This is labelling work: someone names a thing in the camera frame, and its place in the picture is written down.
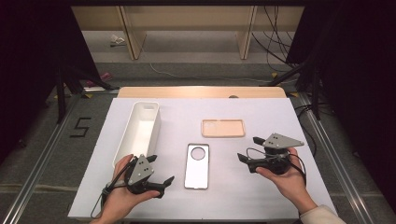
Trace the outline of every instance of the white plastic container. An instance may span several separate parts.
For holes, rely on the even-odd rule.
[[[136,102],[126,125],[113,166],[126,155],[151,156],[155,152],[161,127],[160,106],[155,102]]]

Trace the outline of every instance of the metal frame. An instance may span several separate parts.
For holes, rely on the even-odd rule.
[[[55,129],[52,132],[52,135],[49,138],[48,143],[44,147],[43,152],[41,153],[40,157],[35,163],[35,167],[32,169],[32,172],[29,174],[27,180],[23,184],[18,196],[15,198],[14,202],[9,207],[6,218],[3,220],[3,223],[5,224],[18,223],[26,205],[28,204],[33,194],[35,185],[37,184],[38,180],[44,173],[44,170],[52,156],[52,153],[58,145],[58,142],[64,131],[64,127],[67,124],[68,118],[70,114],[73,112],[80,98],[81,95],[79,94],[72,96],[71,102],[69,104],[69,108],[67,109],[64,115],[64,119],[62,119],[62,122],[56,124]]]
[[[300,101],[302,105],[310,105],[310,101],[305,93],[300,93]],[[327,135],[324,127],[322,126],[320,120],[315,118],[315,115],[311,112],[307,112],[309,120],[311,121],[312,126],[314,127],[315,133],[323,146],[323,149],[332,165],[332,168],[337,175],[337,179],[340,182],[341,187],[343,188],[350,205],[352,206],[353,211],[355,212],[356,217],[358,218],[359,223],[374,223],[370,212],[368,211],[367,205],[364,202],[363,198],[359,194],[358,189],[352,182],[352,179],[349,177],[346,167],[341,162],[340,157],[337,154],[337,151],[332,146],[332,141]]]

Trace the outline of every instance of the hand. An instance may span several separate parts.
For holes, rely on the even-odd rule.
[[[122,170],[122,168],[133,158],[133,155],[125,156],[116,164],[113,179]],[[120,180],[124,179],[125,174],[120,176]],[[102,212],[98,215],[98,219],[94,219],[91,223],[114,223],[125,216],[131,210],[144,201],[155,198],[160,195],[156,190],[150,190],[142,194],[132,194],[127,188],[116,188],[107,196]]]
[[[290,154],[298,156],[294,147],[289,147],[288,150]],[[301,169],[301,164],[297,157],[290,156],[290,161]],[[274,182],[280,193],[289,199],[301,214],[318,207],[311,199],[308,191],[306,191],[303,177],[293,167],[290,167],[283,175],[276,175],[262,167],[258,167],[256,172]]]

